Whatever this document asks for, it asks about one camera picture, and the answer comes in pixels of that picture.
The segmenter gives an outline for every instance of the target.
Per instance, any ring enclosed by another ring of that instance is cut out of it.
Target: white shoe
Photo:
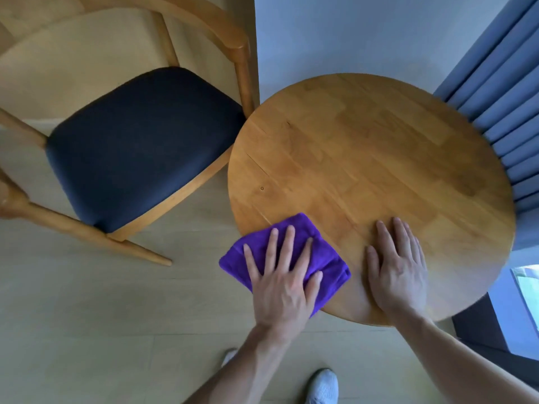
[[[337,404],[339,400],[339,382],[332,370],[319,370],[307,389],[306,404]]]
[[[236,355],[238,352],[237,348],[231,348],[230,350],[227,350],[225,353],[225,358],[223,359],[223,362],[221,363],[221,368],[223,368],[232,358]]]

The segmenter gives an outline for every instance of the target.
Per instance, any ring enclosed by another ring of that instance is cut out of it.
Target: curtain
[[[539,0],[509,0],[435,96],[490,142],[513,187],[513,249],[539,245]]]

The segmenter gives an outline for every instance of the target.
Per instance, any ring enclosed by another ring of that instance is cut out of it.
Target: purple cloth
[[[243,244],[247,243],[247,245],[251,247],[258,270],[260,271],[260,274],[263,274],[270,231],[273,228],[279,230],[279,240],[277,242],[277,255],[279,255],[282,243],[285,240],[286,227],[289,225],[293,225],[296,229],[294,249],[292,251],[292,262],[290,264],[291,269],[296,264],[307,239],[313,237],[313,247],[303,287],[305,287],[309,278],[316,271],[324,272],[322,283],[320,284],[320,291],[316,298],[316,303],[314,304],[312,314],[314,315],[329,299],[331,299],[335,292],[350,279],[351,274],[346,263],[333,247],[322,238],[320,232],[305,214],[296,214],[269,228],[248,234],[239,239],[232,248],[229,249],[225,256],[219,260],[219,266],[234,278],[238,279],[252,292],[251,279],[249,278],[245,256],[243,254]]]

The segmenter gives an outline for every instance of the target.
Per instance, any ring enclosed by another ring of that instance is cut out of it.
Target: table
[[[389,325],[366,275],[376,220],[397,215],[419,238],[433,320],[481,298],[513,244],[511,186],[488,142],[455,109],[386,77],[282,89],[246,121],[228,173],[242,235],[307,214],[352,272],[323,310],[358,323]]]

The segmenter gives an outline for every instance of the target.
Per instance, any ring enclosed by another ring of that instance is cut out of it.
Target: chair
[[[127,238],[228,163],[236,135],[254,109],[247,36],[224,11],[205,0],[78,1],[83,7],[76,12],[51,3],[50,11],[40,15],[47,22],[24,35],[93,11],[145,8],[152,12],[169,67],[139,75],[91,102],[48,138],[0,109],[1,125],[45,150],[80,221],[30,202],[1,169],[0,217],[24,218],[114,251],[171,265],[170,259]],[[163,14],[202,30],[234,62],[241,106],[179,66]],[[22,38],[20,34],[18,39],[15,34],[7,38],[4,30],[0,25],[0,40],[12,42],[0,43],[0,54]]]

